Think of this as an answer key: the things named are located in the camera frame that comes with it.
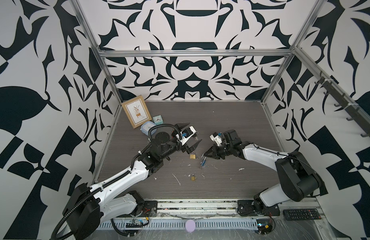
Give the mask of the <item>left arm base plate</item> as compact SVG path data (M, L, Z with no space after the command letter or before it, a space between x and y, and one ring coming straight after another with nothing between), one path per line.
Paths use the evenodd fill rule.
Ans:
M138 217L155 217L157 215L158 202L157 201L145 201L137 205L137 216Z

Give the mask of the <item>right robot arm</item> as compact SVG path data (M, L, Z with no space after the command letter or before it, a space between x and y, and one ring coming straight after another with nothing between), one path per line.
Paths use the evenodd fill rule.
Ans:
M203 154L204 158L224 160L227 156L234 156L259 163L277 172L279 184L254 196L252 206L255 212L289 200L299 202L316 190L322 193L326 189L321 176L298 151L277 152L252 142L243 142L235 130L214 133L210 138L214 144Z

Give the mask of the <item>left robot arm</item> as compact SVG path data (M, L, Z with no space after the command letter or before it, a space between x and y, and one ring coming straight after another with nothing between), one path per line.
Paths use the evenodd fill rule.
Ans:
M150 128L148 145L133 157L130 166L102 182L89 187L81 184L74 189L50 238L65 240L74 236L83 240L103 222L139 213L144 205L141 195L136 191L123 197L120 194L156 173L171 154L192 153L199 143L192 146L187 143L197 135L196 129L188 123L161 124Z

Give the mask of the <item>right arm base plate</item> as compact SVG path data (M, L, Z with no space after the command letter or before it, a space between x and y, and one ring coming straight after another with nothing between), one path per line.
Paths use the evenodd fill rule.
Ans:
M241 217L251 216L275 216L281 215L278 205L267 207L260 200L238 200L237 213Z

